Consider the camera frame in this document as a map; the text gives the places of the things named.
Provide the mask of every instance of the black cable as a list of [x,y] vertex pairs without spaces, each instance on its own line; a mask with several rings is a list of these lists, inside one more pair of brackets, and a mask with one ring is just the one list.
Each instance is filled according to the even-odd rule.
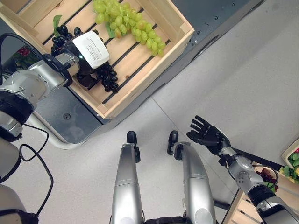
[[30,44],[28,41],[26,41],[24,38],[18,36],[17,34],[13,33],[4,33],[3,35],[0,36],[0,85],[3,83],[2,79],[2,60],[1,60],[1,47],[2,43],[7,37],[14,37],[20,41],[22,41],[24,44],[26,44],[29,48],[30,51],[33,52],[40,60],[43,60],[48,66],[50,66],[54,71],[56,72],[63,72],[67,70],[68,68],[71,67],[69,63],[65,63],[60,69],[57,69],[50,61],[48,61],[32,44]]
[[269,187],[269,189],[274,188],[277,185],[277,183],[278,183],[278,173],[275,169],[273,169],[272,167],[270,167],[268,165],[252,165],[252,166],[253,167],[267,167],[267,168],[271,169],[275,173],[276,181],[271,187]]
[[[27,125],[27,124],[24,124],[24,125],[46,133],[46,135],[47,135],[46,140],[45,140],[44,144],[42,145],[42,147],[37,151],[37,154],[39,154],[42,151],[42,149],[45,147],[45,145],[47,144],[47,142],[48,142],[49,133],[46,132],[45,130],[41,129],[41,128],[38,128],[38,127],[34,127],[34,126],[31,126],[31,125]],[[27,144],[21,144],[20,150],[23,148],[23,146],[27,146]],[[24,160],[25,162],[29,162],[34,157],[36,157],[36,154],[34,156],[32,156],[30,159],[25,159],[22,154],[20,156],[21,156],[22,160]]]
[[[51,191],[52,191],[52,188],[53,188],[53,184],[54,184],[54,179],[53,179],[53,176],[52,176],[51,172],[49,171],[46,163],[44,162],[44,160],[42,159],[42,157],[37,153],[37,151],[35,151],[31,146],[29,146],[27,144],[22,144],[22,146],[26,146],[27,148],[29,148],[35,154],[35,156],[38,157],[38,159],[41,161],[41,163],[42,163],[43,167],[45,168],[45,170],[46,170],[46,172],[47,172],[47,174],[48,174],[48,176],[50,178],[50,181],[51,181],[50,187],[49,187],[49,190],[48,190],[48,193],[47,193],[47,196],[45,197],[45,199],[44,199],[41,207],[39,208],[39,210],[36,213],[36,215],[39,216],[39,214],[41,213],[43,207],[45,206],[45,204],[46,204],[46,202],[47,202],[47,200],[48,200],[48,198],[49,198],[49,196],[51,194]],[[22,159],[24,158],[23,155],[22,155],[22,147],[20,147],[20,156],[21,156]]]
[[142,209],[142,215],[143,215],[143,222],[145,221],[145,215],[144,215],[144,211]]
[[[20,148],[19,148],[20,157],[23,161],[28,162],[28,161],[32,160],[34,157],[37,157],[40,160],[40,162],[42,163],[43,167],[45,168],[45,170],[46,170],[46,172],[47,172],[47,174],[50,178],[50,187],[49,187],[48,193],[47,193],[42,205],[40,206],[39,210],[36,213],[36,215],[39,216],[39,214],[41,213],[43,207],[45,206],[45,204],[46,204],[46,202],[47,202],[47,200],[48,200],[48,198],[51,194],[51,191],[53,189],[53,184],[54,184],[54,179],[53,179],[53,176],[52,176],[51,172],[49,171],[49,168],[47,167],[47,165],[44,162],[44,160],[42,159],[42,157],[39,155],[39,153],[42,151],[42,149],[45,147],[46,143],[48,142],[49,133],[46,132],[45,130],[41,129],[41,128],[38,128],[38,127],[34,127],[34,126],[31,126],[31,125],[27,125],[27,124],[24,124],[24,125],[28,126],[28,127],[31,127],[31,128],[34,128],[34,129],[37,129],[37,130],[40,130],[40,131],[47,134],[47,137],[46,137],[46,140],[45,140],[44,144],[42,145],[42,147],[38,151],[36,151],[35,149],[33,149],[33,147],[31,147],[30,145],[27,145],[27,144],[21,144]],[[23,154],[22,154],[23,147],[29,148],[34,153],[34,156],[32,156],[30,159],[25,159]]]

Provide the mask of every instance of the bunch of green grapes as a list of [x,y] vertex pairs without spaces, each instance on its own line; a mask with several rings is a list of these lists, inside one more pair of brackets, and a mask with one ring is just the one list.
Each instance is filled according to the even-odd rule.
[[93,0],[93,9],[98,13],[96,23],[109,22],[117,38],[121,38],[122,34],[130,30],[137,42],[151,49],[153,56],[163,57],[166,44],[155,33],[153,25],[146,22],[142,14],[131,8],[129,3],[121,4],[117,0]]

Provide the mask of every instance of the green grape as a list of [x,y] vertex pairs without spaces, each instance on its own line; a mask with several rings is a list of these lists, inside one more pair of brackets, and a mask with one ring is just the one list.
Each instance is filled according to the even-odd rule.
[[162,49],[158,49],[158,50],[157,50],[157,53],[158,53],[158,55],[159,55],[160,57],[163,57],[163,56],[164,56],[164,52],[163,52]]
[[148,39],[148,35],[146,34],[145,31],[141,31],[141,38],[146,41]]
[[137,13],[136,16],[135,16],[135,21],[138,22],[142,20],[142,14],[141,13]]
[[124,14],[125,9],[121,5],[118,7],[118,10],[120,11],[121,15]]
[[96,22],[97,24],[101,24],[104,20],[105,20],[105,16],[104,16],[103,13],[99,13],[99,14],[97,15],[97,17],[95,18],[95,22]]
[[149,22],[145,25],[145,31],[148,33],[153,28],[153,25],[151,25]]
[[121,32],[122,32],[123,34],[126,34],[126,33],[127,33],[127,28],[126,28],[125,25],[121,24],[121,25],[119,26],[119,29],[121,30]]
[[146,41],[146,46],[148,47],[148,48],[151,48],[151,45],[153,44],[153,40],[152,39],[148,39],[147,41]]
[[136,28],[136,30],[135,30],[135,36],[140,36],[140,35],[141,35],[141,30]]
[[144,24],[144,28],[145,28],[145,25],[147,24],[146,20],[145,20],[145,19],[142,19],[141,21],[142,21],[142,23]]
[[113,1],[112,6],[115,8],[119,8],[121,6],[121,3],[119,3],[118,1]]
[[114,22],[114,18],[110,17],[108,22],[109,22],[109,23]]
[[121,31],[120,31],[120,29],[116,28],[116,29],[114,30],[114,33],[115,33],[115,36],[116,36],[117,38],[121,38]]
[[120,26],[122,24],[122,16],[121,15],[117,16],[115,22],[118,26]]
[[149,38],[154,39],[157,35],[154,30],[151,30],[151,31],[149,31],[148,36],[149,36]]
[[157,55],[157,50],[152,50],[151,55],[153,55],[155,57]]
[[135,39],[136,39],[137,42],[141,41],[141,37],[140,36],[135,36]]
[[104,3],[107,7],[111,7],[112,6],[112,2],[111,0],[104,0]]
[[106,10],[106,5],[104,3],[96,4],[96,2],[94,2],[93,8],[97,13],[103,13]]
[[157,45],[157,43],[156,43],[156,42],[153,42],[152,45],[151,45],[151,48],[152,48],[153,50],[157,51],[157,49],[158,49],[158,45]]
[[134,20],[135,17],[136,17],[136,14],[137,14],[137,13],[136,13],[136,10],[132,8],[132,9],[131,9],[131,12],[130,12],[130,18]]
[[161,38],[159,36],[156,36],[155,39],[154,39],[154,41],[156,43],[161,43]]
[[126,23],[126,24],[128,24],[129,22],[130,22],[130,18],[128,17],[128,16],[124,16],[123,17],[123,21]]
[[125,12],[125,15],[130,16],[131,9],[130,8],[125,8],[124,12]]
[[113,29],[113,30],[115,30],[115,29],[117,28],[117,24],[116,24],[116,22],[112,22],[112,23],[110,24],[110,28]]
[[142,20],[139,20],[137,23],[136,23],[136,27],[138,29],[144,29],[145,28],[145,23],[142,21]]
[[132,27],[131,32],[132,32],[133,35],[135,35],[135,31],[136,31],[136,27]]
[[128,24],[126,25],[126,28],[127,28],[127,30],[130,30],[130,29],[131,29],[131,25],[128,23]]
[[133,27],[133,26],[135,26],[135,21],[133,20],[133,19],[130,19],[130,25]]
[[122,4],[122,6],[123,6],[124,8],[130,8],[130,3],[125,2],[125,3]]
[[163,42],[158,44],[158,48],[160,48],[160,49],[164,49],[165,47],[166,47],[166,44]]
[[104,14],[104,17],[105,17],[105,19],[104,19],[104,21],[105,22],[109,22],[109,19],[110,19],[110,16],[108,15],[108,14]]
[[120,11],[118,10],[118,9],[116,9],[116,8],[111,8],[110,9],[110,15],[111,16],[114,16],[114,17],[116,17],[116,16],[119,16],[121,13],[120,13]]

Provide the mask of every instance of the bunch of black grapes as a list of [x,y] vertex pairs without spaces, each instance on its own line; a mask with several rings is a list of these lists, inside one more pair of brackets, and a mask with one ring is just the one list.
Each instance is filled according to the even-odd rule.
[[[61,25],[60,27],[56,28],[57,32],[60,34],[58,37],[53,37],[53,46],[51,47],[51,55],[57,56],[59,55],[60,49],[63,45],[72,40],[74,37],[83,34],[79,27],[75,27],[74,29],[74,36],[68,32],[68,28],[66,25]],[[94,87],[99,81],[101,81],[102,85],[105,87],[106,92],[112,91],[113,93],[118,93],[118,84],[117,81],[117,73],[113,70],[113,67],[109,64],[109,62],[105,62],[99,68],[95,70],[97,76],[96,79],[90,77],[88,83],[84,83],[84,86],[87,87],[89,90]]]

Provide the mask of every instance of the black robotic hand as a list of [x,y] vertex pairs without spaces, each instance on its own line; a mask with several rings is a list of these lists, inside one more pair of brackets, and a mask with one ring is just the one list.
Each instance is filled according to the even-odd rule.
[[231,147],[228,138],[218,128],[210,125],[200,116],[195,116],[196,120],[192,120],[190,125],[191,130],[187,136],[195,143],[204,145],[214,155],[219,155],[219,152],[224,147]]

